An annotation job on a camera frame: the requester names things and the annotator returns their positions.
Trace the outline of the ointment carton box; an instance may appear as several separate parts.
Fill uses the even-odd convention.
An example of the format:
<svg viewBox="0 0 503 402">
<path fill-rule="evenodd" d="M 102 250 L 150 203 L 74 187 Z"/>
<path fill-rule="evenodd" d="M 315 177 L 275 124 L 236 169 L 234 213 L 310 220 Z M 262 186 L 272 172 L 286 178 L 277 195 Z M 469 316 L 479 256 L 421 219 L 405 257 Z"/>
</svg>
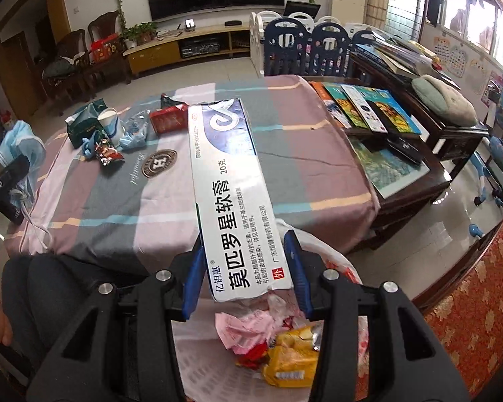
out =
<svg viewBox="0 0 503 402">
<path fill-rule="evenodd" d="M 260 160 L 240 99 L 188 110 L 190 162 L 212 297 L 292 287 Z"/>
</svg>

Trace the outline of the pink paper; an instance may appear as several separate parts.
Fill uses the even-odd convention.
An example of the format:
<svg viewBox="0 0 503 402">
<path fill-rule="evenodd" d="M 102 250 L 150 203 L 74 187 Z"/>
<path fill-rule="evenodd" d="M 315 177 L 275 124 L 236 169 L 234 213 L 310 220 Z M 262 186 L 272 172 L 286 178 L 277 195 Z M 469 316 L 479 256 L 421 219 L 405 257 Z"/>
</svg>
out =
<svg viewBox="0 0 503 402">
<path fill-rule="evenodd" d="M 290 329 L 299 316 L 300 311 L 292 299 L 270 293 L 254 299 L 243 315 L 216 313 L 214 325 L 223 346 L 240 356 Z"/>
</svg>

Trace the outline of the blue knotted cloth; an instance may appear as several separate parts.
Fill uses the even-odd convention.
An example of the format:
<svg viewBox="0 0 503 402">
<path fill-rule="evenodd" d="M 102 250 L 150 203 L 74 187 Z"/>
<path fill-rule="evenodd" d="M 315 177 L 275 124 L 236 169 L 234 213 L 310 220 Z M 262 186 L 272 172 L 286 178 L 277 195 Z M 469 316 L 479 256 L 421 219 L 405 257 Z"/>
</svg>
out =
<svg viewBox="0 0 503 402">
<path fill-rule="evenodd" d="M 83 138 L 81 152 L 86 160 L 98 159 L 100 157 L 103 131 L 95 130 L 90 138 Z"/>
</svg>

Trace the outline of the red snack wrapper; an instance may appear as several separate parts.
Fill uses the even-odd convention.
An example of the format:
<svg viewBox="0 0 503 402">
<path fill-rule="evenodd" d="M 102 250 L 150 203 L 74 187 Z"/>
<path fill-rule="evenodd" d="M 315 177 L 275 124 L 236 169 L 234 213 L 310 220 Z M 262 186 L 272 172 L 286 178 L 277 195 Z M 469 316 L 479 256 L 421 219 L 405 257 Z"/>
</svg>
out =
<svg viewBox="0 0 503 402">
<path fill-rule="evenodd" d="M 259 370 L 269 362 L 269 345 L 266 341 L 255 345 L 246 354 L 236 358 L 235 365 L 250 370 Z"/>
</svg>

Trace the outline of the yellow snack bag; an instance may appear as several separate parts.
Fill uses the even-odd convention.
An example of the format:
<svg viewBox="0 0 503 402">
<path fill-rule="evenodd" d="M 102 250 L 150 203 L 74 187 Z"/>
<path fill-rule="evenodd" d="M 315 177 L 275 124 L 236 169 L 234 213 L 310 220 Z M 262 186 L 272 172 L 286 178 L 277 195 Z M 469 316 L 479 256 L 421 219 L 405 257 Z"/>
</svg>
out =
<svg viewBox="0 0 503 402">
<path fill-rule="evenodd" d="M 318 365 L 321 324 L 291 329 L 277 335 L 268 350 L 263 378 L 276 388 L 310 388 Z"/>
</svg>

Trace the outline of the green wafer snack bag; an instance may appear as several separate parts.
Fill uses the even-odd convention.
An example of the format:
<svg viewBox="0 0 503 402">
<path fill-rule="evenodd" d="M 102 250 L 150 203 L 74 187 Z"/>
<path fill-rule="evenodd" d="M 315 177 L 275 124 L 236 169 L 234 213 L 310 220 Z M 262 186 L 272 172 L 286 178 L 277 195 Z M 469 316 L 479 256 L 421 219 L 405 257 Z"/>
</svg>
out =
<svg viewBox="0 0 503 402">
<path fill-rule="evenodd" d="M 113 146 L 104 131 L 93 133 L 93 149 L 95 156 L 103 166 L 108 166 L 117 161 L 124 161 L 122 154 Z"/>
</svg>

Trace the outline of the white blue paper cup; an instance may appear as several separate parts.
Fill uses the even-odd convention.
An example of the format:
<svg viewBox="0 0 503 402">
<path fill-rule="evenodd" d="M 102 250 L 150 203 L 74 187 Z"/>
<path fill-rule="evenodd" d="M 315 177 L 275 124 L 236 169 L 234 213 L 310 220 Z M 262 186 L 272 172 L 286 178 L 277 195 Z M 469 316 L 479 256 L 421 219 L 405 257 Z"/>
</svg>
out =
<svg viewBox="0 0 503 402">
<path fill-rule="evenodd" d="M 98 121 L 114 147 L 120 146 L 120 138 L 123 135 L 123 126 L 120 116 L 114 108 L 106 108 L 99 116 Z"/>
</svg>

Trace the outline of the red cigarette box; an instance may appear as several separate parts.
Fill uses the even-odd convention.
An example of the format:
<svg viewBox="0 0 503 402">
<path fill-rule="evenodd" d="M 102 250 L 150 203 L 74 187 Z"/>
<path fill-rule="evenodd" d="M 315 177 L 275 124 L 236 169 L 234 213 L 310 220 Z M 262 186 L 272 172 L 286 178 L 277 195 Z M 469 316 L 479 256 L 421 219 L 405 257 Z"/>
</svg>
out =
<svg viewBox="0 0 503 402">
<path fill-rule="evenodd" d="M 155 110 L 149 118 L 156 134 L 171 133 L 188 128 L 188 105 L 171 105 Z"/>
</svg>

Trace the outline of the dark green sachet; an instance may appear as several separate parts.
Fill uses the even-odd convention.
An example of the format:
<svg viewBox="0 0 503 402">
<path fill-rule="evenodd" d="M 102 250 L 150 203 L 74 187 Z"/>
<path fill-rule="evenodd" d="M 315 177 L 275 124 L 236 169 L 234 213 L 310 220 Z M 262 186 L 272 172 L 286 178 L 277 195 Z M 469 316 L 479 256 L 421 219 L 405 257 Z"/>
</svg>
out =
<svg viewBox="0 0 503 402">
<path fill-rule="evenodd" d="M 180 110 L 184 110 L 189 107 L 189 105 L 187 105 L 185 102 L 175 100 L 174 98 L 172 98 L 171 96 L 168 96 L 165 93 L 163 93 L 161 95 L 160 105 L 161 105 L 162 110 L 167 109 L 167 108 L 171 108 L 171 107 L 175 107 Z"/>
</svg>

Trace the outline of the white mesh trash basket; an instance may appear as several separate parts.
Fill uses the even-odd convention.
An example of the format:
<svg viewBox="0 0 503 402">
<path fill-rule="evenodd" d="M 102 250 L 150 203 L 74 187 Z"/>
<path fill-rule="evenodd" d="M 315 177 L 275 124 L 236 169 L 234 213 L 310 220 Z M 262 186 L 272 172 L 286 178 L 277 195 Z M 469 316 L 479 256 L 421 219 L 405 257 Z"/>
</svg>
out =
<svg viewBox="0 0 503 402">
<path fill-rule="evenodd" d="M 185 396 L 193 401 L 306 401 L 308 388 L 276 388 L 259 370 L 237 362 L 244 348 L 270 347 L 282 332 L 309 324 L 291 289 L 223 303 L 200 298 L 187 322 L 172 324 Z"/>
</svg>

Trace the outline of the green tissue pack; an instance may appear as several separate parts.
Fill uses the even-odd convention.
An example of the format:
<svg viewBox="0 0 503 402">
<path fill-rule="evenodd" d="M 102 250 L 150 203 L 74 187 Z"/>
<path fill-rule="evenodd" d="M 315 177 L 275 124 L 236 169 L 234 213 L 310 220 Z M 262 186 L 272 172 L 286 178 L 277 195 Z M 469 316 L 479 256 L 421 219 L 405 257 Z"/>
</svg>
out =
<svg viewBox="0 0 503 402">
<path fill-rule="evenodd" d="M 74 149 L 80 148 L 84 139 L 90 139 L 92 133 L 103 129 L 99 115 L 107 109 L 103 99 L 97 99 L 79 108 L 65 119 L 69 140 Z"/>
</svg>

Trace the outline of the plaid tablecloth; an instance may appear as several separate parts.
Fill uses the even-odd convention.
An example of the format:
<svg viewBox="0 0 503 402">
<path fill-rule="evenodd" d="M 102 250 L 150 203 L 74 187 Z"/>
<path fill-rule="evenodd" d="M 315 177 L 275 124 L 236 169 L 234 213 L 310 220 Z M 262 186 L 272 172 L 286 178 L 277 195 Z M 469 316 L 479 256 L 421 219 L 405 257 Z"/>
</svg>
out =
<svg viewBox="0 0 503 402">
<path fill-rule="evenodd" d="M 346 252 L 380 205 L 347 137 L 302 78 L 206 83 L 173 97 L 196 108 L 190 129 L 149 133 L 103 166 L 67 133 L 51 136 L 36 173 L 31 219 L 11 226 L 10 256 L 64 253 L 106 267 L 157 270 L 193 245 L 198 214 L 221 186 L 250 185 L 261 165 L 274 216 Z"/>
</svg>

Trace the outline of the dark wooden coffee table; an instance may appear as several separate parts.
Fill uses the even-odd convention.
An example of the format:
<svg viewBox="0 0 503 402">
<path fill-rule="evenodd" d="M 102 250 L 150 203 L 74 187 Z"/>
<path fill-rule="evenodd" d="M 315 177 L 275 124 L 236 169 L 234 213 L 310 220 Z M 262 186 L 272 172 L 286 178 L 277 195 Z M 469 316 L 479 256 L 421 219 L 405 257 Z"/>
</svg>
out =
<svg viewBox="0 0 503 402">
<path fill-rule="evenodd" d="M 424 160 L 412 165 L 387 149 L 373 151 L 371 139 L 349 137 L 317 94 L 318 83 L 299 81 L 304 110 L 319 123 L 297 141 L 305 155 L 302 180 L 310 209 L 295 223 L 339 251 L 377 249 L 451 179 L 419 140 L 412 145 Z"/>
</svg>

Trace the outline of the white remote control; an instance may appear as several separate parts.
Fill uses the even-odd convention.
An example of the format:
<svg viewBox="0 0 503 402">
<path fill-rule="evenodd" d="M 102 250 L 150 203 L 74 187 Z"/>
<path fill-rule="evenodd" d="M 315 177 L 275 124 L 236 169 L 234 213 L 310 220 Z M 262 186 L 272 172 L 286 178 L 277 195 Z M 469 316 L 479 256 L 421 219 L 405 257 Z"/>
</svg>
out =
<svg viewBox="0 0 503 402">
<path fill-rule="evenodd" d="M 371 131 L 374 133 L 387 133 L 387 129 L 378 115 L 373 111 L 354 85 L 342 84 L 341 88 L 344 90 L 346 96 L 350 99 L 356 110 L 364 118 L 365 123 Z"/>
</svg>

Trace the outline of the black remote control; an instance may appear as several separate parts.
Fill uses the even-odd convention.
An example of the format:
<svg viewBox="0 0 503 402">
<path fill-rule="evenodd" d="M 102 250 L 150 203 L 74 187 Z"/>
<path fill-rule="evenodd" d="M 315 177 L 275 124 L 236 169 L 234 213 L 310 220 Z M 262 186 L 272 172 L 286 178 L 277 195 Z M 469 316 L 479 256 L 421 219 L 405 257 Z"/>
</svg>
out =
<svg viewBox="0 0 503 402">
<path fill-rule="evenodd" d="M 401 137 L 411 130 L 408 121 L 394 107 L 384 102 L 369 101 L 368 104 L 386 128 L 388 149 L 414 165 L 422 164 L 424 157 L 421 153 Z"/>
</svg>

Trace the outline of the colourful picture book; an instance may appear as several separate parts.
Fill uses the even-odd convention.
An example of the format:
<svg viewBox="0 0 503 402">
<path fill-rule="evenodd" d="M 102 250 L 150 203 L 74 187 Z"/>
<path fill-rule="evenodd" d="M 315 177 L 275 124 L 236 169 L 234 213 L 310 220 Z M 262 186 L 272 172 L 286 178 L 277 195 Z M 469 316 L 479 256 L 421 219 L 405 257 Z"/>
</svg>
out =
<svg viewBox="0 0 503 402">
<path fill-rule="evenodd" d="M 411 116 L 387 90 L 347 83 L 322 82 L 322 86 L 358 128 L 380 134 L 421 134 Z"/>
</svg>

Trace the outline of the red gift box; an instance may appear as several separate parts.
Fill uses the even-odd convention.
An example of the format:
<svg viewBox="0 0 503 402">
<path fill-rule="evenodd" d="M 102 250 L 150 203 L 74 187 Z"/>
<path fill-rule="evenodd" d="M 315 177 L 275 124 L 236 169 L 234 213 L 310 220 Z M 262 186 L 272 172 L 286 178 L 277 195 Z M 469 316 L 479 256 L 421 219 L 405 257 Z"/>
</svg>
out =
<svg viewBox="0 0 503 402">
<path fill-rule="evenodd" d="M 110 59 L 119 52 L 119 35 L 112 33 L 108 37 L 91 43 L 91 59 L 93 64 Z"/>
</svg>

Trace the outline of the dark wooden side table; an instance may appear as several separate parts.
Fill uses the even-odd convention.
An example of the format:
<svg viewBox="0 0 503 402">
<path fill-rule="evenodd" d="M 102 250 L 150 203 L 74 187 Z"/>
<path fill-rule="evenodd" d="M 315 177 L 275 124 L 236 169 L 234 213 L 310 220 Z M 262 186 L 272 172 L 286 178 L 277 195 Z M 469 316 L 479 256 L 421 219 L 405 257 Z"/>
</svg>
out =
<svg viewBox="0 0 503 402">
<path fill-rule="evenodd" d="M 443 120 L 424 105 L 407 80 L 361 53 L 350 52 L 347 75 L 359 79 L 366 86 L 388 90 L 405 112 L 424 127 L 428 133 L 425 143 L 432 151 L 439 141 L 443 141 L 435 155 L 439 161 L 452 161 L 454 166 L 450 175 L 453 180 L 470 160 L 484 136 L 489 135 L 482 123 L 461 127 Z"/>
</svg>

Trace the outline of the blue white baby fence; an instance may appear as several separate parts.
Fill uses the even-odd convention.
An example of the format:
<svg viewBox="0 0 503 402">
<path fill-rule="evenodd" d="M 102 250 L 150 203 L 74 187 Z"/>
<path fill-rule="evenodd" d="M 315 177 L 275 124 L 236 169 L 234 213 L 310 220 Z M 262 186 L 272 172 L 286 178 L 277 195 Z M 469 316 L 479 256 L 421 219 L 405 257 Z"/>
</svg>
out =
<svg viewBox="0 0 503 402">
<path fill-rule="evenodd" d="M 259 76 L 279 74 L 345 76 L 351 56 L 392 36 L 368 24 L 340 24 L 333 16 L 315 21 L 296 12 L 282 16 L 271 10 L 251 13 L 250 58 Z"/>
</svg>

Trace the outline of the potted green plant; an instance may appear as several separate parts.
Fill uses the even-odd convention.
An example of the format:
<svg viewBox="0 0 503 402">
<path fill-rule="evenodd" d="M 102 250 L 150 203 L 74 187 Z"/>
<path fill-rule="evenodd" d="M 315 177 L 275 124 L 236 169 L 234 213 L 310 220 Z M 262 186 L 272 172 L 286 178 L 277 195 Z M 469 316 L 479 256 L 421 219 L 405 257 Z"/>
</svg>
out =
<svg viewBox="0 0 503 402">
<path fill-rule="evenodd" d="M 127 27 L 121 33 L 121 41 L 134 42 L 137 46 L 144 45 L 155 39 L 157 35 L 157 24 L 154 22 L 144 22 Z"/>
</svg>

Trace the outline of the grey green cushion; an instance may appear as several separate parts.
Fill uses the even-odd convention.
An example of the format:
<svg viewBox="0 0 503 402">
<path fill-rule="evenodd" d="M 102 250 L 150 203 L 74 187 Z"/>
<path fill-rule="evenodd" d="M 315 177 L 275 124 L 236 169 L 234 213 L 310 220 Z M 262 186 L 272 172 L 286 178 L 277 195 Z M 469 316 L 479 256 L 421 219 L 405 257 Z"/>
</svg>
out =
<svg viewBox="0 0 503 402">
<path fill-rule="evenodd" d="M 419 99 L 446 122 L 472 127 L 479 123 L 476 111 L 457 89 L 428 74 L 411 80 L 411 87 Z"/>
</svg>

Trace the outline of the wooden tv cabinet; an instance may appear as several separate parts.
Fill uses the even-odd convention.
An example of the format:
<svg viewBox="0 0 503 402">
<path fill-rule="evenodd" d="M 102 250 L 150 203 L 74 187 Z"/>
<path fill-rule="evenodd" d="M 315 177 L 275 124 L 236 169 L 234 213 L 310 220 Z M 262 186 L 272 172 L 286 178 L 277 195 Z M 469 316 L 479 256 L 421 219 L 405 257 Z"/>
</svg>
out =
<svg viewBox="0 0 503 402">
<path fill-rule="evenodd" d="M 233 58 L 250 54 L 249 24 L 197 27 L 193 31 L 172 30 L 123 53 L 133 76 L 166 66 L 188 64 L 208 58 Z"/>
</svg>

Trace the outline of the blue kids chair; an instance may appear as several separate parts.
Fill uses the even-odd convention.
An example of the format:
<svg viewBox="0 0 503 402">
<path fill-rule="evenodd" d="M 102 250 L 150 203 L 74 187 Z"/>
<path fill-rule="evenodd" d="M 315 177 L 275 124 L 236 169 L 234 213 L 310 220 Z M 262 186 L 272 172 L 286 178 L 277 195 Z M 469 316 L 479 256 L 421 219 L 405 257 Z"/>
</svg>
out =
<svg viewBox="0 0 503 402">
<path fill-rule="evenodd" d="M 471 165 L 477 171 L 479 180 L 479 192 L 473 198 L 473 203 L 476 207 L 479 207 L 488 199 L 489 195 L 492 195 L 496 205 L 503 208 L 503 187 L 489 168 L 490 163 L 493 161 L 503 174 L 503 137 L 495 134 L 495 126 L 503 130 L 503 76 L 501 80 L 490 77 L 484 91 L 484 99 L 488 103 L 488 113 L 483 120 L 483 124 L 488 129 L 489 134 L 484 137 L 483 142 L 490 156 L 487 161 L 484 161 L 475 151 L 470 158 Z"/>
</svg>

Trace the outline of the stack of books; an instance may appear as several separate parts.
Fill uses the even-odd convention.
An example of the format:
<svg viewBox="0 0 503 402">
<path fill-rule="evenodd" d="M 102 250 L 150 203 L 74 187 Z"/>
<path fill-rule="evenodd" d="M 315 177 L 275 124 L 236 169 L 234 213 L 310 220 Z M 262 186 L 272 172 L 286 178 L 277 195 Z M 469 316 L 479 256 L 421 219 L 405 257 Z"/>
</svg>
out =
<svg viewBox="0 0 503 402">
<path fill-rule="evenodd" d="M 398 37 L 384 38 L 373 30 L 360 30 L 352 36 L 352 54 L 394 74 L 404 82 L 430 75 L 459 90 L 460 87 L 443 70 L 441 64 L 411 44 L 405 46 Z"/>
</svg>

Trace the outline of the black laptop monitor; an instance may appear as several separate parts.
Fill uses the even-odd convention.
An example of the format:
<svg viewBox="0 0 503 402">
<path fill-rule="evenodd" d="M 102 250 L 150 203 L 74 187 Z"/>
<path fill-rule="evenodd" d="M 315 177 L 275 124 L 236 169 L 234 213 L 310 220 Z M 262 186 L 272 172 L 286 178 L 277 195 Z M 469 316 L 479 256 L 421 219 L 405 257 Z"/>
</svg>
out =
<svg viewBox="0 0 503 402">
<path fill-rule="evenodd" d="M 304 13 L 312 19 L 315 19 L 320 8 L 321 6 L 319 4 L 288 0 L 285 4 L 283 15 L 289 16 L 296 13 Z"/>
</svg>

